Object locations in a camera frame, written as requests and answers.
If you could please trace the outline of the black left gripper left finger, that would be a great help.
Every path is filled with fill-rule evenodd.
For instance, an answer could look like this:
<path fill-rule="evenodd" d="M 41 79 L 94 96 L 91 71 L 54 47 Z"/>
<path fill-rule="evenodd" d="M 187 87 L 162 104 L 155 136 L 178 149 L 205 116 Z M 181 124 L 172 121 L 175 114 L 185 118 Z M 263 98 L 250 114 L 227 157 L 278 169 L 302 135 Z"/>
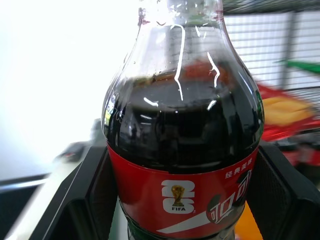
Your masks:
<path fill-rule="evenodd" d="M 30 239 L 106 240 L 117 196 L 108 149 L 92 146 L 60 184 Z"/>

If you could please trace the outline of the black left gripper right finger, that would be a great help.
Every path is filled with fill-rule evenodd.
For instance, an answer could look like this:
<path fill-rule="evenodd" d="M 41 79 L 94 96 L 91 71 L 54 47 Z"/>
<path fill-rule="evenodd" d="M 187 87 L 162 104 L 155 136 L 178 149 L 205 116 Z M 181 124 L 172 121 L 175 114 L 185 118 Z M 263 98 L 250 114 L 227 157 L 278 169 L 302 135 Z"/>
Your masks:
<path fill-rule="evenodd" d="M 272 144 L 258 147 L 247 193 L 265 240 L 318 240 L 320 192 Z"/>

